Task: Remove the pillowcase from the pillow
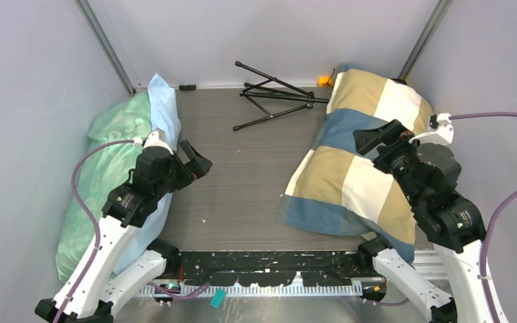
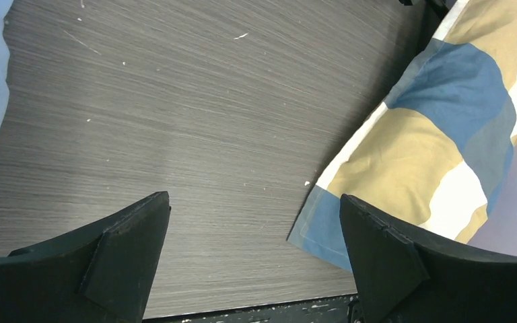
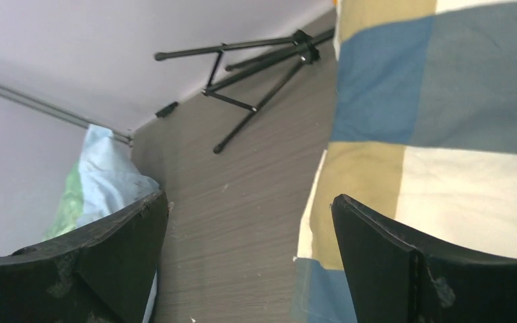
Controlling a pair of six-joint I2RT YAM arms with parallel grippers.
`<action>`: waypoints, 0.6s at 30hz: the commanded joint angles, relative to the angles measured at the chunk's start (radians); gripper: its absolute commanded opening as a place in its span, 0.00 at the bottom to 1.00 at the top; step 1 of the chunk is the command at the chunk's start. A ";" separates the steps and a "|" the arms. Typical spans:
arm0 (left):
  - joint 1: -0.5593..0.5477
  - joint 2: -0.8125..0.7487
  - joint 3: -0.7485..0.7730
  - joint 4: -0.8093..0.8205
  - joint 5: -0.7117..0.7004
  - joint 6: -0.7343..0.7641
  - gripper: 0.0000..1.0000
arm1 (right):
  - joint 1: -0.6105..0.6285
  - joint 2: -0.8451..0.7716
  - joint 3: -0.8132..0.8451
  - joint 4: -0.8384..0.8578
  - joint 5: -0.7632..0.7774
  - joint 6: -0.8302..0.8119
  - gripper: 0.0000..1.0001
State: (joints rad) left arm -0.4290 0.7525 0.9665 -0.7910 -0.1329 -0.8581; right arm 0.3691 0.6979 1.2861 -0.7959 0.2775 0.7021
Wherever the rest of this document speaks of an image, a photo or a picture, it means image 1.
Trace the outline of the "blue beige checkered pillow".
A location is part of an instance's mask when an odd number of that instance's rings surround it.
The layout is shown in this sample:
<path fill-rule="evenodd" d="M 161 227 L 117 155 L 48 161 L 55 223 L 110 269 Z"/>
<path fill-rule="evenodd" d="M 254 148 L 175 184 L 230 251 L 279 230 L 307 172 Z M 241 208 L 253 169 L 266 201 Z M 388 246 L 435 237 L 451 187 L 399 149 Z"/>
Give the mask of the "blue beige checkered pillow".
<path fill-rule="evenodd" d="M 401 80 L 353 63 L 340 64 L 333 80 L 325 121 L 289 180 L 276 220 L 332 236 L 375 233 L 413 262 L 416 222 L 407 199 L 392 176 L 374 167 L 375 153 L 357 152 L 353 133 L 398 120 L 421 134 L 432 107 Z"/>

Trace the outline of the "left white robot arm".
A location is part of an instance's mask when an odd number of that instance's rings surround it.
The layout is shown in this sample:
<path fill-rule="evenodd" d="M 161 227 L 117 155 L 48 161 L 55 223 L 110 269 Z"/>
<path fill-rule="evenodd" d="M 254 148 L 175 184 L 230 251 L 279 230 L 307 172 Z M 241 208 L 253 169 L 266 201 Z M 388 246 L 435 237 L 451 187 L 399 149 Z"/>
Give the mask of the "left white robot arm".
<path fill-rule="evenodd" d="M 41 299 L 34 313 L 47 322 L 113 322 L 122 307 L 145 285 L 161 276 L 174 277 L 180 268 L 176 247 L 155 240 L 131 266 L 111 277 L 121 254 L 167 194 L 204 177 L 212 162 L 184 140 L 183 163 L 161 139 L 136 139 L 142 146 L 125 182 L 108 195 L 99 219 L 92 217 L 94 236 L 63 288 Z"/>

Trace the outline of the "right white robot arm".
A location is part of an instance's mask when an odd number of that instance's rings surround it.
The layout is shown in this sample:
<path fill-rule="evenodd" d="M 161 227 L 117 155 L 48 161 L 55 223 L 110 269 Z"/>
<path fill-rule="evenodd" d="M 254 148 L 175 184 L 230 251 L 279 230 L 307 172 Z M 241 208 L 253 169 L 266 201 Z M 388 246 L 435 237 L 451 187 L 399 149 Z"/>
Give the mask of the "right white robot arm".
<path fill-rule="evenodd" d="M 427 322 L 506 322 L 482 253 L 489 241 L 479 209 L 456 191 L 461 166 L 439 132 L 414 135 L 399 121 L 353 132 L 361 155 L 400 186 L 413 216 L 442 259 L 451 291 L 438 291 L 382 236 L 359 245 L 357 267 L 393 283 Z"/>

